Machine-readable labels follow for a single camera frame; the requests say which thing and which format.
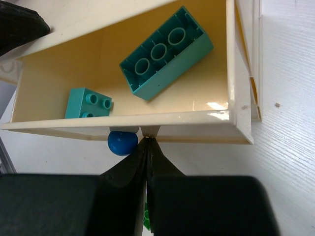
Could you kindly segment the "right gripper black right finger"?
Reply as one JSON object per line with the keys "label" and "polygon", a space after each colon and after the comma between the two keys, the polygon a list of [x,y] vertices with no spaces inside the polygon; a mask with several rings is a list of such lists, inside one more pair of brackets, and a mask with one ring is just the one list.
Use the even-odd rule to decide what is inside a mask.
{"label": "right gripper black right finger", "polygon": [[155,139],[147,149],[148,211],[156,236],[278,236],[268,194],[251,176],[187,176]]}

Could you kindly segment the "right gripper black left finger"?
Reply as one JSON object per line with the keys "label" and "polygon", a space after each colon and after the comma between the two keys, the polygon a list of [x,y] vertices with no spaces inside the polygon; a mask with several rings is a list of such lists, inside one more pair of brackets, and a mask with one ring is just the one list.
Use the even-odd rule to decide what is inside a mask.
{"label": "right gripper black left finger", "polygon": [[142,235],[148,146],[100,175],[2,174],[1,235]]}

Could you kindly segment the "small teal lego brick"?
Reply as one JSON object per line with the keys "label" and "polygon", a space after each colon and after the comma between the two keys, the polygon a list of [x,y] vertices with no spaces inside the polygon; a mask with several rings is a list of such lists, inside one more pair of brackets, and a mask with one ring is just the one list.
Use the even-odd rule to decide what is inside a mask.
{"label": "small teal lego brick", "polygon": [[65,119],[107,117],[112,107],[112,98],[87,88],[70,90]]}

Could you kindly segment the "long teal lego brick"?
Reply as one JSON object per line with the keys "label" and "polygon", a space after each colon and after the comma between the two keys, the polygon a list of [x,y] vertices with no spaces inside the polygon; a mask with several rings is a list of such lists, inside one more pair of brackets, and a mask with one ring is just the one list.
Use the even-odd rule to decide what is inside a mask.
{"label": "long teal lego brick", "polygon": [[121,63],[133,95],[149,101],[213,50],[191,13],[180,7]]}

